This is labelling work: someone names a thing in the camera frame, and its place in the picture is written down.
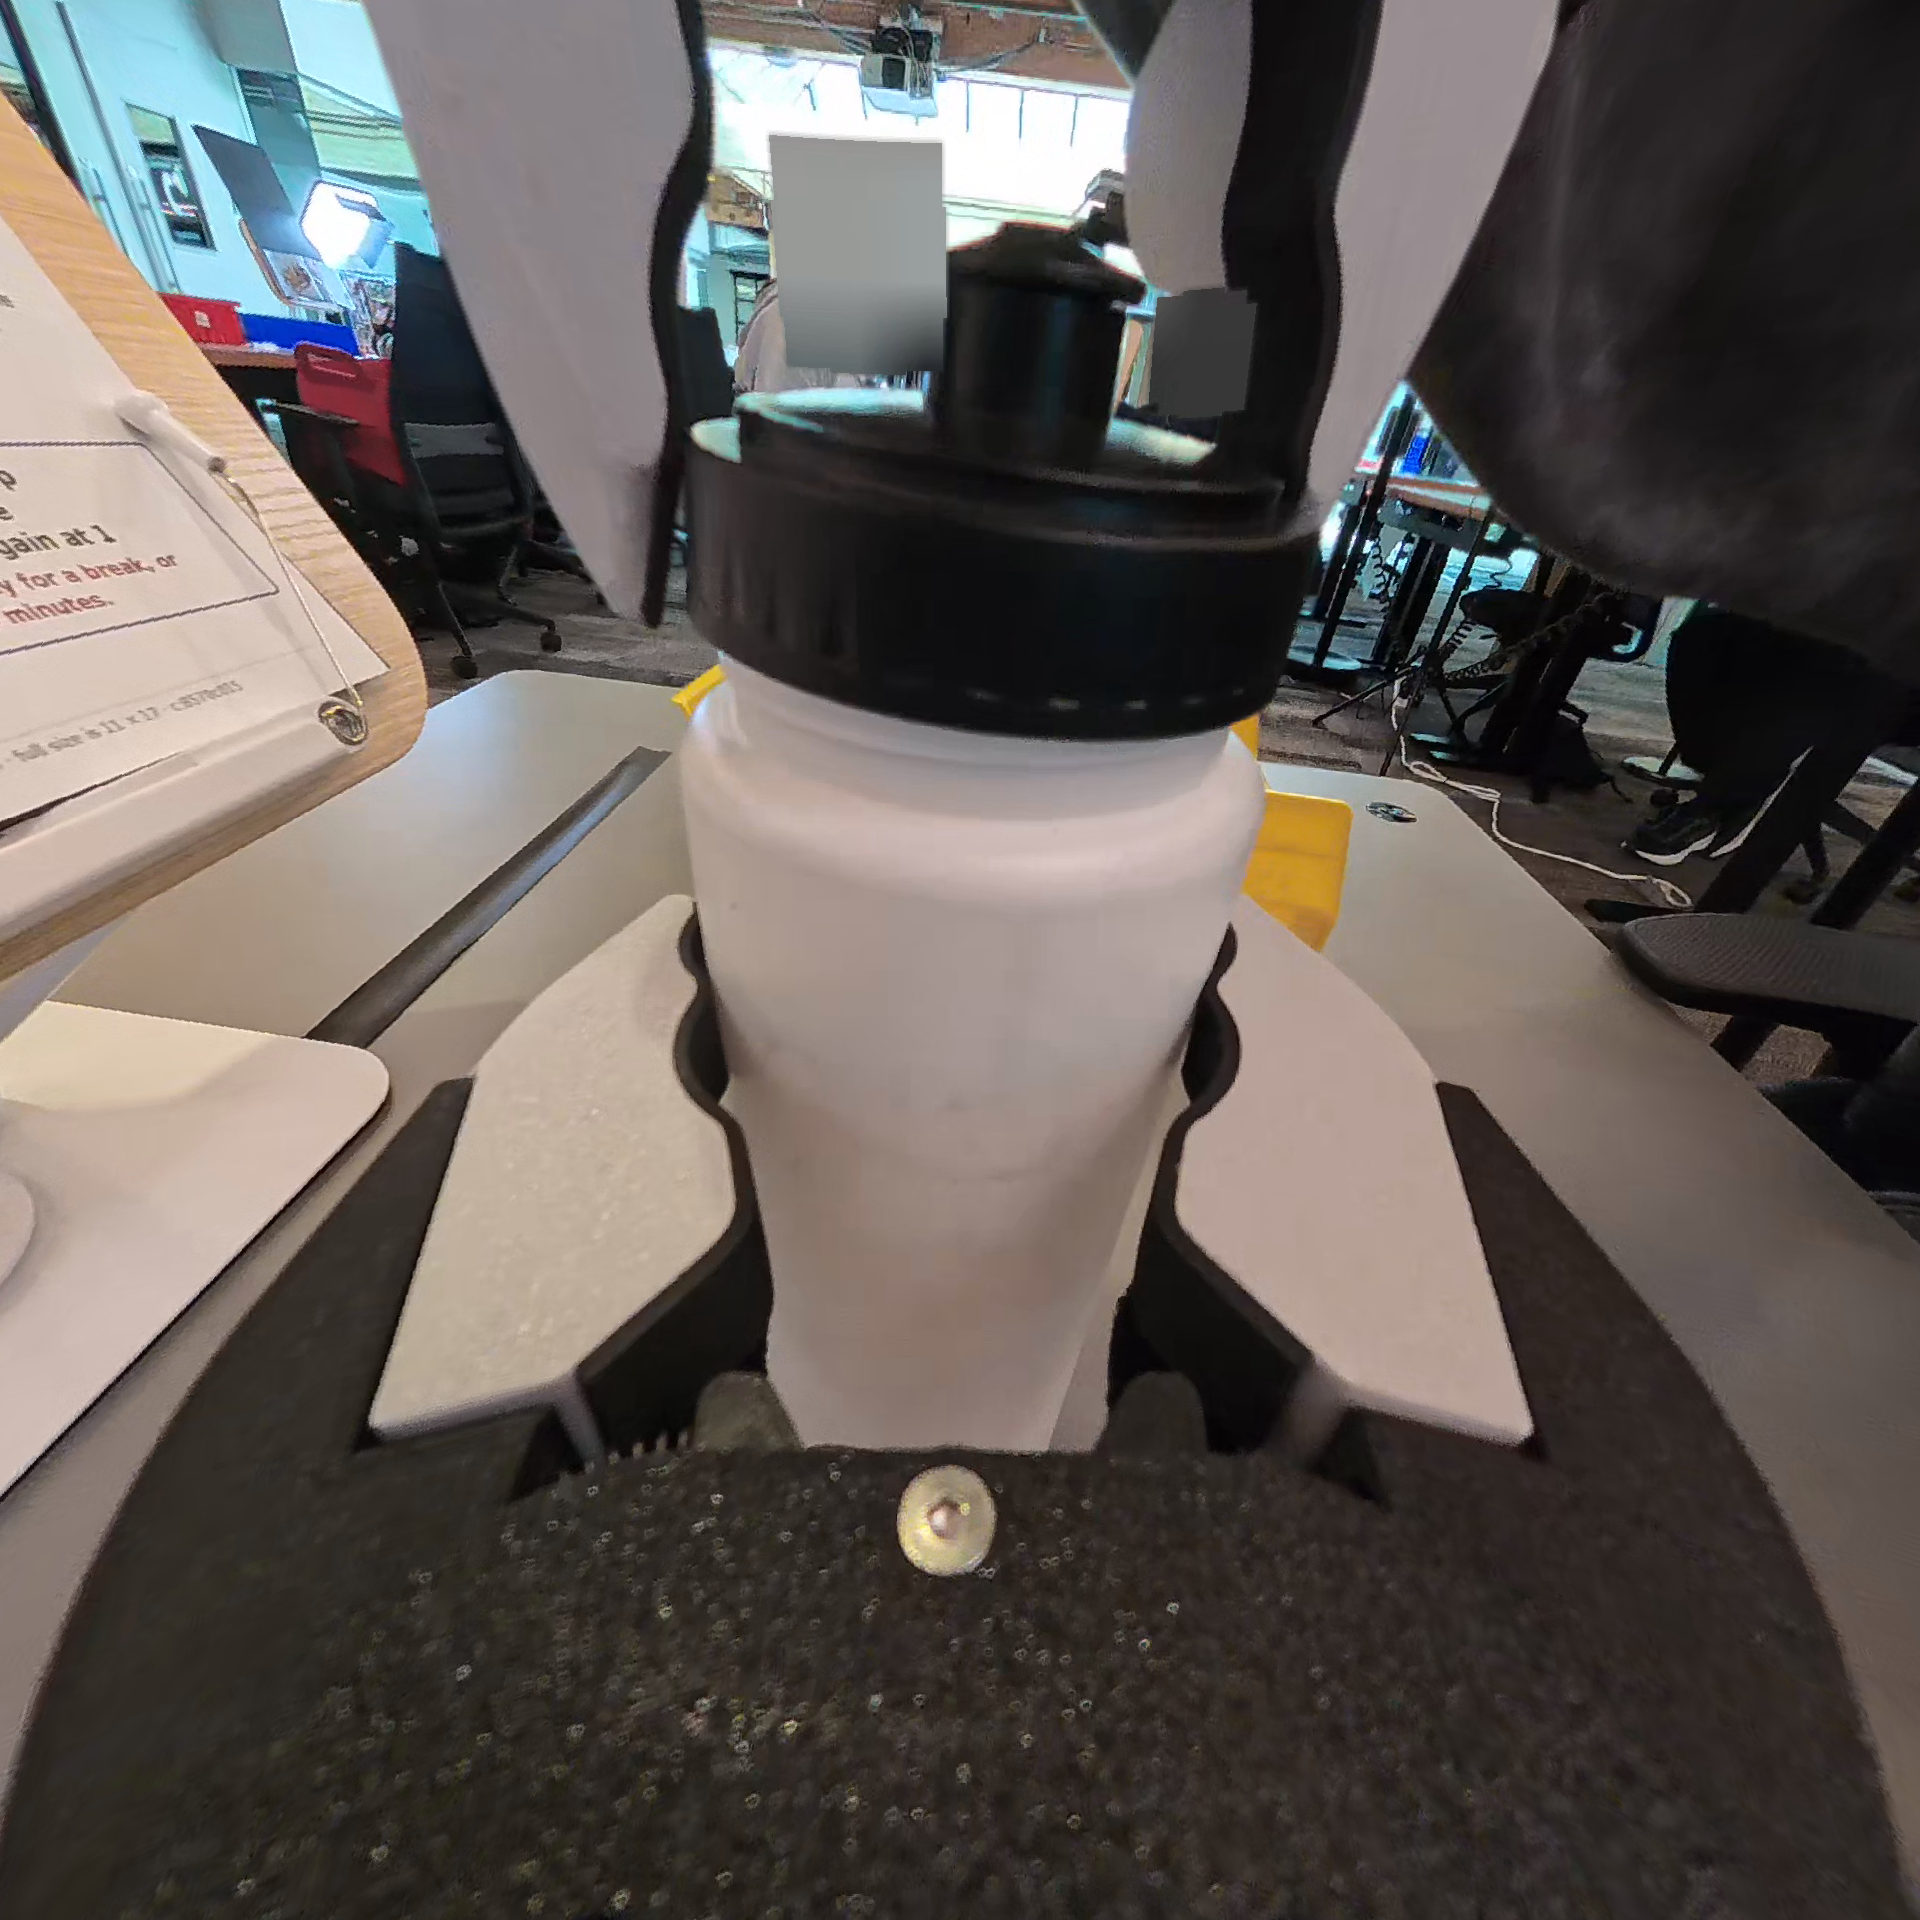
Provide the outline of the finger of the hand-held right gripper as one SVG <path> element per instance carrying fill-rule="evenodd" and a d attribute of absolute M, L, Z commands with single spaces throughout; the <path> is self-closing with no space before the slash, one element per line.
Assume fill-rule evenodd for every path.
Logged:
<path fill-rule="evenodd" d="M 1288 501 L 1357 467 L 1523 129 L 1556 3 L 1252 3 L 1221 208 L 1255 303 L 1228 456 Z"/>
<path fill-rule="evenodd" d="M 620 617 L 658 624 L 686 467 L 697 3 L 372 3 L 430 216 L 521 451 Z"/>

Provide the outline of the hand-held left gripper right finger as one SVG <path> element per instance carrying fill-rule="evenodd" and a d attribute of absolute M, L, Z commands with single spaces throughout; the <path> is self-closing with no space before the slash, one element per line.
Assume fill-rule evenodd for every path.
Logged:
<path fill-rule="evenodd" d="M 1195 1391 L 1212 1452 L 1318 1460 L 1351 1414 L 1534 1439 L 1443 1093 L 1327 955 L 1241 904 L 1118 1301 L 1116 1382 Z"/>

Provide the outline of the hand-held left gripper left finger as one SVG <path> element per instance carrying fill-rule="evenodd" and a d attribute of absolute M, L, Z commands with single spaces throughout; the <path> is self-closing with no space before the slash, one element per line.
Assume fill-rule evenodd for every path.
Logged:
<path fill-rule="evenodd" d="M 729 1082 L 689 896 L 494 1039 L 372 1398 L 380 1442 L 528 1414 L 610 1459 L 764 1373 L 776 1279 Z"/>

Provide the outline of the yellow plastic bin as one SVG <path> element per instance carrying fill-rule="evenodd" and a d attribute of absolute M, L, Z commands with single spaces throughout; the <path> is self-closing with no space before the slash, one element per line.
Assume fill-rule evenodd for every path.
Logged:
<path fill-rule="evenodd" d="M 1111 778 L 1122 748 L 1061 742 L 960 743 L 954 734 L 877 717 L 833 717 L 824 700 L 783 691 L 770 678 L 722 662 L 674 688 L 671 700 L 697 738 L 744 768 L 739 779 L 798 779 L 891 795 L 891 806 L 923 806 L 965 795 L 993 813 L 1018 806 L 1037 818 L 1061 815 L 1040 799 L 1040 778 Z M 1246 896 L 1322 951 L 1339 923 L 1349 884 L 1354 806 L 1271 786 L 1246 868 Z"/>

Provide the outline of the white plastic bottle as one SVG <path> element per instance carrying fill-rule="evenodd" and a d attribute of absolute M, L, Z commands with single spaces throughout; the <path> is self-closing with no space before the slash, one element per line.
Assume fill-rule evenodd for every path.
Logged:
<path fill-rule="evenodd" d="M 952 734 L 732 658 L 678 750 L 808 1446 L 1048 1446 L 1259 836 L 1235 730 Z"/>

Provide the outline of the black bottle lid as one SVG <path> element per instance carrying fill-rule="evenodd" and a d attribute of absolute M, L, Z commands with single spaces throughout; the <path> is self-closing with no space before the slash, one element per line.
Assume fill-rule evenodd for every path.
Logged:
<path fill-rule="evenodd" d="M 1226 730 L 1284 678 L 1321 517 L 1112 421 L 1140 280 L 1072 226 L 949 252 L 932 389 L 757 392 L 692 428 L 686 611 L 729 658 L 954 734 Z"/>

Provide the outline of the red office chair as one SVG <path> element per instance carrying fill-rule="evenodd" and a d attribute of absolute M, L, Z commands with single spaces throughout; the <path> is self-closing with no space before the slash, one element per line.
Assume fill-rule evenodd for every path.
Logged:
<path fill-rule="evenodd" d="M 409 476 L 393 427 L 393 360 L 301 342 L 293 366 L 299 403 L 331 422 L 346 467 L 405 486 Z"/>

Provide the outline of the wooden instruction board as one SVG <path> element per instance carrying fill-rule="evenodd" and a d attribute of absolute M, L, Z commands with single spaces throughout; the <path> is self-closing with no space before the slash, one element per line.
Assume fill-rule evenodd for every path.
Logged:
<path fill-rule="evenodd" d="M 386 663 L 364 682 L 369 717 L 357 743 L 308 718 L 308 730 L 325 742 L 279 750 L 279 738 L 296 730 L 274 721 L 260 742 L 246 735 L 207 750 L 207 768 L 142 768 L 111 779 L 102 797 L 61 803 L 46 821 L 5 832 L 3 983 L 12 984 L 55 955 L 102 938 L 124 914 L 256 837 L 390 768 L 423 730 L 426 688 L 419 644 L 369 564 L 12 106 L 3 108 L 3 216 L 115 371 L 165 400 L 183 428 L 228 460 L 228 476 L 260 508 L 274 552 Z"/>

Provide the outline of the black mesh office chair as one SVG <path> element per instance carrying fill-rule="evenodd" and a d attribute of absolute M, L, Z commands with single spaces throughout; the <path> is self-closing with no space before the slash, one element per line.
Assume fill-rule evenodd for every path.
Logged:
<path fill-rule="evenodd" d="M 1628 974 L 1671 1008 L 1794 1026 L 1834 1068 L 1762 1088 L 1840 1172 L 1919 1233 L 1919 944 L 1811 920 L 1728 914 L 1646 915 L 1620 930 Z"/>

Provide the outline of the instruction board on stand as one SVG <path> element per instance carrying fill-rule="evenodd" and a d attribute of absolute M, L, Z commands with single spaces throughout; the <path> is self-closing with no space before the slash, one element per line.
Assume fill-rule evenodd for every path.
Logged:
<path fill-rule="evenodd" d="M 3 821 L 389 671 L 3 229 Z"/>

